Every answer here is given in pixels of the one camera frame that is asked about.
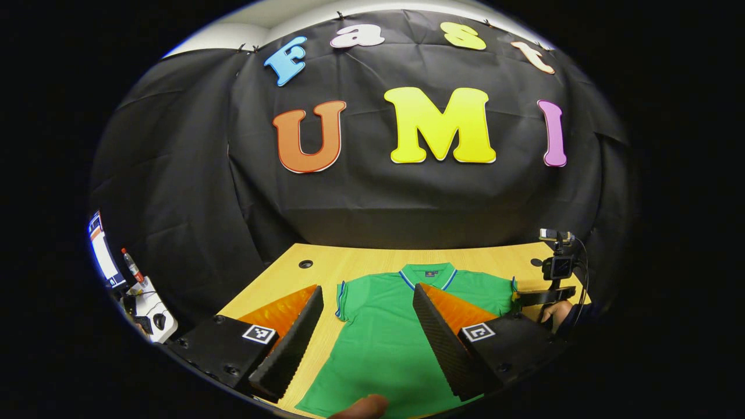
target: red marker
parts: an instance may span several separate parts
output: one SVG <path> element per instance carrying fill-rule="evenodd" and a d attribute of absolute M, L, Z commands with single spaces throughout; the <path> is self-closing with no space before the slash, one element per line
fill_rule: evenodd
<path fill-rule="evenodd" d="M 124 254 L 124 261 L 127 263 L 127 267 L 130 269 L 130 272 L 132 272 L 132 275 L 135 276 L 137 282 L 142 284 L 145 281 L 145 278 L 140 273 L 139 268 L 137 268 L 137 265 L 135 265 L 135 261 L 132 260 L 130 254 L 127 253 L 127 249 L 122 248 L 121 253 Z"/>

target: cable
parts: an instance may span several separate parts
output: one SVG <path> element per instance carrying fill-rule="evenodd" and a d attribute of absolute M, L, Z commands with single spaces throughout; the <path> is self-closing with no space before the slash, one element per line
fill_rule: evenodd
<path fill-rule="evenodd" d="M 582 308 L 585 306 L 585 297 L 590 289 L 590 256 L 587 254 L 587 248 L 585 247 L 585 244 L 582 243 L 582 240 L 576 236 L 575 239 L 582 245 L 582 249 L 585 251 L 585 285 L 582 287 L 582 292 L 580 293 L 580 311 L 574 319 L 574 325 L 571 327 L 572 329 L 577 327 L 577 322 L 580 320 L 580 316 L 582 315 Z"/>
<path fill-rule="evenodd" d="M 145 295 L 145 294 L 155 294 L 155 291 L 140 292 L 139 294 L 127 294 L 127 295 L 131 295 L 132 297 L 139 297 L 140 295 Z"/>
<path fill-rule="evenodd" d="M 162 303 L 162 301 L 158 301 L 157 303 L 155 303 L 155 305 L 152 308 L 150 308 L 150 310 L 148 311 L 148 313 L 146 315 L 149 315 L 150 312 L 152 312 L 153 310 L 155 310 L 155 308 L 158 307 L 158 304 L 161 304 L 161 303 Z"/>

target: green polo shirt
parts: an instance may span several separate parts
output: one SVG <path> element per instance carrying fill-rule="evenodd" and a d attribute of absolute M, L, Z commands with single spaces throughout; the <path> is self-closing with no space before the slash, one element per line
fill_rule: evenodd
<path fill-rule="evenodd" d="M 513 284 L 489 274 L 458 271 L 450 263 L 406 265 L 337 285 L 337 311 L 346 322 L 315 381 L 295 406 L 328 417 L 368 394 L 385 396 L 386 419 L 453 409 L 453 395 L 413 308 L 417 283 L 436 286 L 501 316 L 512 307 Z"/>

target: blue striped collar trim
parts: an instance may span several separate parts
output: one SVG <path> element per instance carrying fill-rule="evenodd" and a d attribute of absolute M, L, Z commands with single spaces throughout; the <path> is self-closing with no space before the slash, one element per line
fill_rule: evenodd
<path fill-rule="evenodd" d="M 401 278 L 403 278 L 404 281 L 406 281 L 406 285 L 408 285 L 409 288 L 414 289 L 414 284 L 411 283 L 411 281 L 406 277 L 406 274 L 404 274 L 403 270 L 399 271 L 399 275 L 401 275 Z"/>
<path fill-rule="evenodd" d="M 450 275 L 450 279 L 448 279 L 448 282 L 446 282 L 445 285 L 443 286 L 443 291 L 445 291 L 446 289 L 448 289 L 448 287 L 450 286 L 450 283 L 453 282 L 453 278 L 455 278 L 455 274 L 457 274 L 457 273 L 458 273 L 458 270 L 457 269 L 453 269 L 453 274 Z"/>
<path fill-rule="evenodd" d="M 453 273 L 450 274 L 450 277 L 448 278 L 448 282 L 446 282 L 445 285 L 441 288 L 443 291 L 445 291 L 450 286 L 450 284 L 453 282 L 453 279 L 455 278 L 455 274 L 457 274 L 457 273 L 458 273 L 458 270 L 457 269 L 453 269 Z M 404 270 L 403 269 L 401 271 L 399 271 L 399 275 L 401 275 L 401 278 L 404 279 L 404 281 L 406 282 L 406 285 L 408 285 L 409 288 L 415 289 L 414 288 L 414 284 L 411 283 L 411 281 L 406 277 L 406 274 L 404 274 Z"/>

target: black fabric curtain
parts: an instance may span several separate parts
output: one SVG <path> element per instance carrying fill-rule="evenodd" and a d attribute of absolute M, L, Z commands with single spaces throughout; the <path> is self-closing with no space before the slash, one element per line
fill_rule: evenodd
<path fill-rule="evenodd" d="M 452 45 L 442 22 L 468 25 L 486 49 Z M 341 28 L 372 24 L 385 41 L 332 48 Z M 264 62 L 303 36 L 305 68 L 284 86 Z M 522 41 L 555 69 L 533 66 Z M 444 112 L 461 87 L 489 96 L 490 164 L 439 161 L 423 138 L 422 163 L 396 164 L 390 89 L 421 89 Z M 543 162 L 547 134 L 536 105 L 562 109 L 566 166 Z M 345 101 L 341 151 L 326 170 L 298 174 L 279 161 L 273 119 L 304 110 L 302 149 L 322 145 L 313 109 Z M 192 51 L 157 63 L 104 132 L 91 211 L 112 249 L 126 247 L 180 322 L 215 314 L 293 243 L 357 248 L 476 248 L 570 230 L 587 245 L 591 298 L 612 300 L 636 217 L 629 139 L 593 83 L 561 51 L 443 13 L 389 10 L 296 31 L 258 53 Z"/>

